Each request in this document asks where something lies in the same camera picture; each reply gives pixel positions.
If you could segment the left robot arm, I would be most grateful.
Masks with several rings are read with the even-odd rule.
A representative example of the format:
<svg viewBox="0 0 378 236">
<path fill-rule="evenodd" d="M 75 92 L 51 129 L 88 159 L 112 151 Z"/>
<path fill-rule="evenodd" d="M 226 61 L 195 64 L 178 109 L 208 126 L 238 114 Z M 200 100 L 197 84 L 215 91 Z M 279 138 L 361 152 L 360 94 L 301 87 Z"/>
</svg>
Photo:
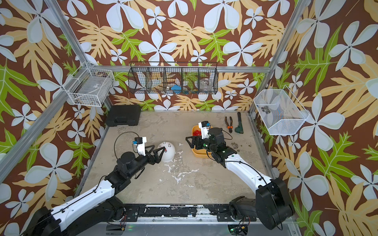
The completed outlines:
<svg viewBox="0 0 378 236">
<path fill-rule="evenodd" d="M 90 190 L 52 209 L 39 209 L 22 234 L 76 236 L 100 222 L 118 219 L 124 204 L 116 195 L 131 183 L 133 177 L 138 178 L 146 165 L 159 164 L 166 152 L 164 146 L 146 146 L 146 142 L 145 137 L 135 138 L 136 150 L 123 153 L 113 171 L 101 177 Z"/>
</svg>

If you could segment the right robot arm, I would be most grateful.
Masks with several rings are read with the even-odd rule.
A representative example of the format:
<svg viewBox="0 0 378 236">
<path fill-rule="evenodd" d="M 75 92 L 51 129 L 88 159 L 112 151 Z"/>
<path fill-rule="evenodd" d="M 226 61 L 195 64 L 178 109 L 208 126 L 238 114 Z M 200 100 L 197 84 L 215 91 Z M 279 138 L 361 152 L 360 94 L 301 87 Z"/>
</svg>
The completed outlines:
<svg viewBox="0 0 378 236">
<path fill-rule="evenodd" d="M 229 212 L 234 220 L 258 219 L 267 229 L 273 230 L 295 214 L 286 183 L 262 174 L 248 164 L 226 144 L 221 128 L 203 130 L 200 136 L 186 137 L 186 141 L 191 149 L 211 153 L 213 161 L 233 172 L 254 193 L 254 199 L 240 196 L 229 202 Z"/>
</svg>

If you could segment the white dome screw fixture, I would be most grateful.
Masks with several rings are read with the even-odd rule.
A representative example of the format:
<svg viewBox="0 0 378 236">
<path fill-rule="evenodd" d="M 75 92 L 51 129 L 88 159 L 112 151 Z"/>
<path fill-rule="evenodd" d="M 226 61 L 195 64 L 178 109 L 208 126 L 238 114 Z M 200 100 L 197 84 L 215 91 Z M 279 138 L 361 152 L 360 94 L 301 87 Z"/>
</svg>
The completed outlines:
<svg viewBox="0 0 378 236">
<path fill-rule="evenodd" d="M 163 152 L 161 160 L 163 162 L 171 162 L 175 156 L 175 152 L 176 152 L 175 146 L 170 142 L 162 142 L 161 144 L 158 145 L 157 148 L 162 148 L 162 147 L 164 147 L 165 150 Z"/>
</svg>

